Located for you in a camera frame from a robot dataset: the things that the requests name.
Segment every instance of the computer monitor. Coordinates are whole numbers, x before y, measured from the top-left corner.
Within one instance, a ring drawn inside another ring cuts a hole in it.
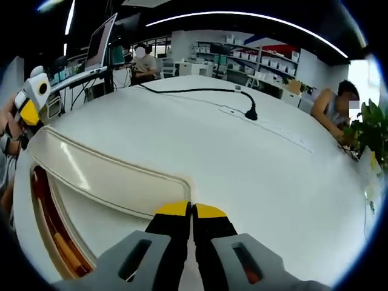
[[[116,17],[117,13],[106,20],[106,22],[92,34],[89,50],[87,52],[85,71],[97,69],[104,65],[105,53]]]
[[[127,47],[136,41],[141,41],[140,30],[141,13],[117,20],[113,29],[113,39],[115,45]]]

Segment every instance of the white cabinet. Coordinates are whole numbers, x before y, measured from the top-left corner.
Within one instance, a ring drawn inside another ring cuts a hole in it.
[[[191,64],[189,62],[180,62],[179,63],[179,75],[188,76],[188,75],[199,75],[211,77],[213,73],[212,64]]]
[[[301,97],[300,95],[291,93],[290,91],[283,90],[281,99],[282,101],[284,101],[287,104],[290,104],[291,106],[298,107]]]

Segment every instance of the window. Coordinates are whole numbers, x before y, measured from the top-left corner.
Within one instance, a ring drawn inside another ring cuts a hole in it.
[[[349,65],[348,80],[352,82],[360,94],[360,107],[363,102],[366,104],[369,99],[376,105],[380,101],[380,72],[378,70],[378,63],[373,56],[368,56],[363,60],[351,61]],[[349,115],[351,120],[359,119],[357,114],[361,108],[350,109]]]
[[[369,65],[369,84],[371,86],[379,87],[380,86],[380,70],[378,61],[375,57],[371,56],[368,59],[368,65]]]
[[[145,45],[152,46],[152,52],[150,53],[150,55],[157,58],[159,55],[167,54],[168,49],[171,47],[171,36],[165,36],[165,37],[155,38],[155,39],[148,39],[146,41],[143,41],[143,43]]]

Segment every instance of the person's arm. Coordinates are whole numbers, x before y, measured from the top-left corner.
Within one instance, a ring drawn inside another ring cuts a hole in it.
[[[11,215],[11,209],[13,204],[13,183],[14,178],[12,178],[4,192],[4,195],[1,198],[1,208],[5,210],[8,214],[8,217]]]
[[[12,156],[17,156],[19,155],[20,150],[21,150],[21,142],[11,139],[10,144],[8,145],[8,148],[7,148],[7,154]]]
[[[152,76],[155,75],[158,70],[158,67],[156,65],[156,59],[154,57],[150,58],[150,68],[145,73],[137,73],[137,77],[143,77],[143,76]]]
[[[343,137],[343,131],[340,130],[324,113],[327,105],[332,100],[333,94],[329,89],[325,89],[315,100],[311,115],[319,121],[337,140]]]

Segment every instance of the power strip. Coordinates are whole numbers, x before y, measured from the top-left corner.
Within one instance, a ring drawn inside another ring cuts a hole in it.
[[[258,120],[255,120],[255,121],[249,120],[245,117],[243,112],[241,112],[239,110],[232,109],[230,107],[226,107],[226,106],[222,106],[219,110],[228,114],[228,115],[240,118],[246,122],[260,126],[260,127],[264,128],[264,129],[266,129],[266,130],[268,130],[276,135],[281,136],[282,138],[285,138],[286,140],[292,142],[293,144],[300,146],[301,148],[307,150],[308,152],[313,153],[313,149],[308,144],[308,142],[305,142],[303,139],[295,136],[294,134],[288,132],[287,130],[284,130],[281,126],[274,125],[273,122],[271,122],[271,121],[267,121],[267,120],[262,119],[260,117],[258,118]]]

